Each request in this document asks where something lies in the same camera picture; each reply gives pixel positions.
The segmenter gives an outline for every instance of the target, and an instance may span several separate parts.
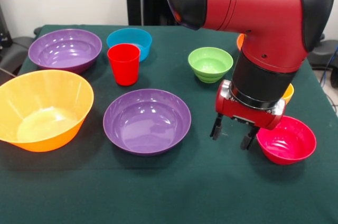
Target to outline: plastic bowl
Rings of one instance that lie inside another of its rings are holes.
[[[129,43],[139,47],[141,50],[140,62],[148,57],[152,42],[153,38],[147,31],[129,27],[114,31],[107,37],[109,48],[121,43]]]
[[[237,37],[237,48],[238,48],[238,50],[241,50],[241,49],[242,49],[242,45],[243,45],[243,42],[244,42],[244,38],[245,38],[245,34],[240,34],[240,35]]]
[[[28,56],[42,69],[82,73],[92,66],[101,49],[101,39],[95,34],[66,29],[50,32],[35,40]]]
[[[107,108],[103,126],[107,137],[122,150],[140,156],[162,154],[187,134],[191,114],[172,93],[140,89],[124,94]]]
[[[93,99],[91,85],[72,72],[18,76],[0,86],[0,139],[32,152],[55,150],[76,136]]]
[[[188,62],[195,75],[204,83],[217,82],[233,66],[232,56],[214,47],[203,47],[192,51]]]
[[[283,116],[273,130],[260,129],[257,140],[264,154],[276,164],[302,161],[316,149],[316,137],[303,122]]]
[[[287,87],[282,97],[285,100],[285,105],[287,105],[290,102],[291,97],[293,96],[294,92],[295,92],[294,86],[292,86],[292,84],[289,84],[289,86]]]

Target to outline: red cup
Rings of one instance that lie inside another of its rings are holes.
[[[140,49],[129,43],[114,45],[108,50],[108,59],[117,84],[130,86],[137,82]]]

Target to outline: table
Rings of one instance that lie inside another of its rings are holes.
[[[224,118],[224,133],[217,141],[209,137],[219,83],[199,82],[187,56],[215,46],[236,61],[237,34],[142,27],[153,36],[150,55],[139,81],[120,87],[106,57],[106,37],[124,26],[46,25],[40,35],[71,27],[102,39],[100,56],[82,74],[95,91],[93,108],[75,139],[58,150],[31,153],[0,143],[0,223],[338,223],[338,120],[307,61],[293,80],[286,115],[314,131],[317,149],[303,162],[278,166],[257,142],[240,149],[247,125]],[[36,69],[26,60],[20,74]],[[191,110],[189,133],[166,154],[133,156],[104,134],[108,105],[140,88],[170,91]]]

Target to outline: purple bowl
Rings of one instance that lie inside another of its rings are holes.
[[[121,149],[141,156],[162,154],[188,133],[191,114],[172,93],[140,89],[118,97],[104,115],[107,137]]]
[[[96,60],[102,49],[95,34],[78,29],[50,32],[33,42],[30,60],[42,69],[60,69],[82,73]]]

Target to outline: yellow bowl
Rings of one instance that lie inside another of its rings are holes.
[[[0,139],[28,151],[47,152],[76,136],[94,93],[75,73],[41,70],[1,85],[0,100]]]
[[[282,97],[285,100],[285,104],[289,103],[294,92],[295,92],[294,86],[292,86],[292,84],[290,83]]]

